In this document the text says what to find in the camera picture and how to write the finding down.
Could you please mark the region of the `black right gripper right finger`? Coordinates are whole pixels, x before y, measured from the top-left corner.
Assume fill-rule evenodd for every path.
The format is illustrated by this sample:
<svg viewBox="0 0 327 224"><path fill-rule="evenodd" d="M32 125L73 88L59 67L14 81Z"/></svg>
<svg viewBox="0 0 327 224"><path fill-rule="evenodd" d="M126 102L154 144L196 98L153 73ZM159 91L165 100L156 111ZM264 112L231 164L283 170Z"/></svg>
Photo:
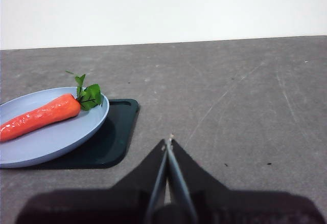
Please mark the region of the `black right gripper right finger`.
<svg viewBox="0 0 327 224"><path fill-rule="evenodd" d="M323 223L308 198L280 191L231 190L201 168L175 141L172 151L199 223Z"/></svg>

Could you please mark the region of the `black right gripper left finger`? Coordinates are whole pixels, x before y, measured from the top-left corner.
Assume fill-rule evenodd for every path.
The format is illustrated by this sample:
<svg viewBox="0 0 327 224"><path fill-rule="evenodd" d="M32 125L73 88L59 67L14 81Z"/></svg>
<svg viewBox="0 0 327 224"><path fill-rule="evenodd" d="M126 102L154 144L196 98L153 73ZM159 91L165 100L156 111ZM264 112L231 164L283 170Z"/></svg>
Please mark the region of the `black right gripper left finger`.
<svg viewBox="0 0 327 224"><path fill-rule="evenodd" d="M143 223L158 198L165 162L161 140L114 186L37 194L27 201L16 223Z"/></svg>

